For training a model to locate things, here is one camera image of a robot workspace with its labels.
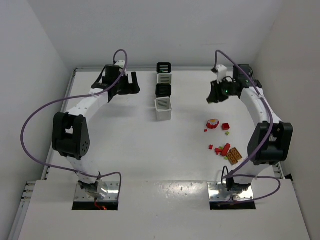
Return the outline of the red white flower lego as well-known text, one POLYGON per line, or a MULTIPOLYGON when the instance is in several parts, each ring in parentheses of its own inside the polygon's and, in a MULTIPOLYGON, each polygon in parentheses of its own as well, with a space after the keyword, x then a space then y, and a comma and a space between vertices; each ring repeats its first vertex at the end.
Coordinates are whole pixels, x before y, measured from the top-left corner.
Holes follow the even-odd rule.
POLYGON ((219 126, 220 122, 218 119, 210 119, 206 123, 208 129, 216 129, 219 126))

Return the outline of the long red lego brick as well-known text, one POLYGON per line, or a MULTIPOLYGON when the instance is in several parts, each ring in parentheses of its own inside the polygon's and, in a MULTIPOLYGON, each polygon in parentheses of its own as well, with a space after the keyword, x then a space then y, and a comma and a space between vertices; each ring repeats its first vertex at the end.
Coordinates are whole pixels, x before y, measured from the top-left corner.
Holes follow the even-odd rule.
POLYGON ((224 148, 222 149, 220 155, 225 157, 228 153, 228 151, 230 150, 231 145, 229 143, 227 143, 224 148))

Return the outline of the orange lego plate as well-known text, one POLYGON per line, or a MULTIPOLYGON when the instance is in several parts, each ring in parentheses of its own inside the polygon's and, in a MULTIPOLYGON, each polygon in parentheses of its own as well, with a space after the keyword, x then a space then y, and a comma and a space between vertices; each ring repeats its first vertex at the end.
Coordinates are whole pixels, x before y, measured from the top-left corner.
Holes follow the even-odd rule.
POLYGON ((237 148, 231 148, 226 155, 229 163, 233 166, 237 164, 243 157, 237 148))

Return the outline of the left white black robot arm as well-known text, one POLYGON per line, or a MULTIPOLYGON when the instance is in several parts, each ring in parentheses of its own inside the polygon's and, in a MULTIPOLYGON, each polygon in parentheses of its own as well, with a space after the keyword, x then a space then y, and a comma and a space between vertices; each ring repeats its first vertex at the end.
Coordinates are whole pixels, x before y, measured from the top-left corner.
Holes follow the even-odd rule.
POLYGON ((140 92, 136 73, 128 74, 125 60, 106 65, 93 83, 87 97, 66 112, 53 118, 52 148, 71 164, 82 190, 97 197, 104 183, 93 161, 86 155, 90 148, 88 123, 91 118, 117 95, 140 92))

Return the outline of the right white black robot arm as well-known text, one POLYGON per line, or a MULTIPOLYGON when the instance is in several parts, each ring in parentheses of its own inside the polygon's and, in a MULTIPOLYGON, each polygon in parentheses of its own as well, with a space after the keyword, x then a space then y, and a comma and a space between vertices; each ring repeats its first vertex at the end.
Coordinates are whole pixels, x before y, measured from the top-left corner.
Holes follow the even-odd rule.
POLYGON ((262 84, 253 78, 248 64, 233 66, 232 77, 227 75, 227 68, 221 64, 213 67, 212 72, 216 74, 216 80, 210 83, 207 102, 218 104, 229 97, 238 97, 255 126, 247 145, 247 159, 223 179, 228 191, 243 191, 268 166, 287 159, 294 128, 274 113, 264 96, 262 84))

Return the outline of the near black slatted container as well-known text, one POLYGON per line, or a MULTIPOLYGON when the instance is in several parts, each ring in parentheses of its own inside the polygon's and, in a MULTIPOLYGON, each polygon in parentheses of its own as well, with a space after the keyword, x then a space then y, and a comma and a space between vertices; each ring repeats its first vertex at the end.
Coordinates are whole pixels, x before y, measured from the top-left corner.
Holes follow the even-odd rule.
POLYGON ((171 97, 172 95, 172 85, 171 84, 164 84, 158 83, 155 88, 155 94, 157 98, 163 97, 171 97))

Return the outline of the black slatted container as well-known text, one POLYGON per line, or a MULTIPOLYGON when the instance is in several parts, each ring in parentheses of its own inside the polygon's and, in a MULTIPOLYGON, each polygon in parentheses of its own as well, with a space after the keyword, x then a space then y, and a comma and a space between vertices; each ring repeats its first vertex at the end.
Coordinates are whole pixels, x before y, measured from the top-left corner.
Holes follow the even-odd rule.
POLYGON ((172 95, 172 85, 171 84, 164 84, 158 83, 155 88, 155 94, 157 98, 163 97, 171 97, 172 95))
POLYGON ((159 74, 160 70, 165 70, 166 73, 172 72, 172 64, 170 62, 158 62, 156 65, 156 72, 159 74))

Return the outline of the far white slatted container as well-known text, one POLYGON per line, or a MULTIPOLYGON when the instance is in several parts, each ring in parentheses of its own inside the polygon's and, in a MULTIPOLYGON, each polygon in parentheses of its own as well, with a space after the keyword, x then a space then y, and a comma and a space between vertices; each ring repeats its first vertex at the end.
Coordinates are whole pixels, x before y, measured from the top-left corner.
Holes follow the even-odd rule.
POLYGON ((157 84, 172 84, 172 74, 171 73, 159 73, 157 75, 157 84))

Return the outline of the white slatted container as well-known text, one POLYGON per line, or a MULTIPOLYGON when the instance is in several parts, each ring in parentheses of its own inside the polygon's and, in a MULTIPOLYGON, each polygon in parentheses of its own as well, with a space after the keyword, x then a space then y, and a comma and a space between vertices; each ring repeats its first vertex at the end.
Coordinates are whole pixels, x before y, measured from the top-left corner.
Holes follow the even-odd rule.
POLYGON ((172 84, 172 74, 171 73, 159 73, 157 75, 157 84, 172 84))
POLYGON ((172 117, 171 98, 157 97, 155 100, 155 112, 157 121, 168 121, 172 117))

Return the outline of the red square lego brick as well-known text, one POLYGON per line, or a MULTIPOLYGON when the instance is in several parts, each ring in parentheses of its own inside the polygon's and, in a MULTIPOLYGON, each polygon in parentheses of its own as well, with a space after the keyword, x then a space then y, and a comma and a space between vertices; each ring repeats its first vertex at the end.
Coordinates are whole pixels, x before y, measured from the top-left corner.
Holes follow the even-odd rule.
POLYGON ((221 125, 221 127, 222 127, 222 129, 223 129, 224 131, 227 131, 227 130, 230 129, 229 123, 223 123, 223 124, 221 125))

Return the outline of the near white slatted container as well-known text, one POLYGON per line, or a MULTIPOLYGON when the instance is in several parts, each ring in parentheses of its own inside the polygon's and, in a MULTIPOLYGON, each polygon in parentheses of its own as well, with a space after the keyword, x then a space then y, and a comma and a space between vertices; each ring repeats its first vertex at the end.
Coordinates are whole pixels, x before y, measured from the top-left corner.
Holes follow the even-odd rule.
POLYGON ((155 112, 157 121, 168 121, 172 117, 171 98, 157 97, 155 100, 155 112))

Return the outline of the far black slatted container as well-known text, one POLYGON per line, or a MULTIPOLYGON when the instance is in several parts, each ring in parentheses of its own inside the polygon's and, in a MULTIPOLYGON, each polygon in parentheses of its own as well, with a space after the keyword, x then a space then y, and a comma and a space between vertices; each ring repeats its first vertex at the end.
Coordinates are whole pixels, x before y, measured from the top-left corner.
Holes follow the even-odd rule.
POLYGON ((166 73, 172 72, 172 64, 170 62, 158 62, 156 65, 156 72, 159 74, 160 70, 165 70, 166 73))

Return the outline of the red curved lego piece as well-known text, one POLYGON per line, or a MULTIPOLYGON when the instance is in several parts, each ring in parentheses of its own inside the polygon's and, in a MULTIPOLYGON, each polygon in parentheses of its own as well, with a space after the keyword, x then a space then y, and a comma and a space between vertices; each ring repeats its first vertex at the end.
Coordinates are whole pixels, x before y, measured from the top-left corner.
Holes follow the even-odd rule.
POLYGON ((219 155, 220 153, 222 153, 222 149, 221 148, 215 148, 215 153, 216 153, 216 155, 219 155))

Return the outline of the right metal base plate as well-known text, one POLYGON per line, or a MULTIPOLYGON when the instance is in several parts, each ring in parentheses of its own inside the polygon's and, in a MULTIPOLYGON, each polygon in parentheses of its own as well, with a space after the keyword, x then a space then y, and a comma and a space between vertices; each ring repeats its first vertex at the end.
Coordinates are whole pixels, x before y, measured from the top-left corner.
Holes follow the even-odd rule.
POLYGON ((227 191, 227 188, 219 181, 207 182, 208 197, 211 203, 229 202, 229 201, 246 201, 253 200, 254 194, 252 187, 246 190, 227 191))

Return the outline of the metal base plate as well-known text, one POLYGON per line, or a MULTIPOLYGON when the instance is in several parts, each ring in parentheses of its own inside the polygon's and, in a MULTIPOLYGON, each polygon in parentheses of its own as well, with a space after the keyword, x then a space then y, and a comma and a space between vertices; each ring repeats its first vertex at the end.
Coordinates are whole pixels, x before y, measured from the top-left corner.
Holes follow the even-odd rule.
POLYGON ((227 188, 219 181, 207 182, 208 197, 211 203, 229 202, 229 201, 246 201, 253 200, 254 194, 252 187, 246 190, 227 191, 227 188))
POLYGON ((74 201, 75 202, 116 202, 118 200, 120 183, 118 181, 100 181, 94 185, 84 186, 80 182, 77 184, 74 201))

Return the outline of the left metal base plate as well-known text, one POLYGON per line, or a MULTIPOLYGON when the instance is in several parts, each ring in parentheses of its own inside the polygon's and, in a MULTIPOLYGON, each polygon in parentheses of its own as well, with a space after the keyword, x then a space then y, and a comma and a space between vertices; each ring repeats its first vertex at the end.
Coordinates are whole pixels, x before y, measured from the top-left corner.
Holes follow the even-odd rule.
POLYGON ((74 201, 75 202, 116 202, 118 200, 120 183, 118 181, 100 181, 94 185, 84 186, 80 182, 77 184, 74 201))

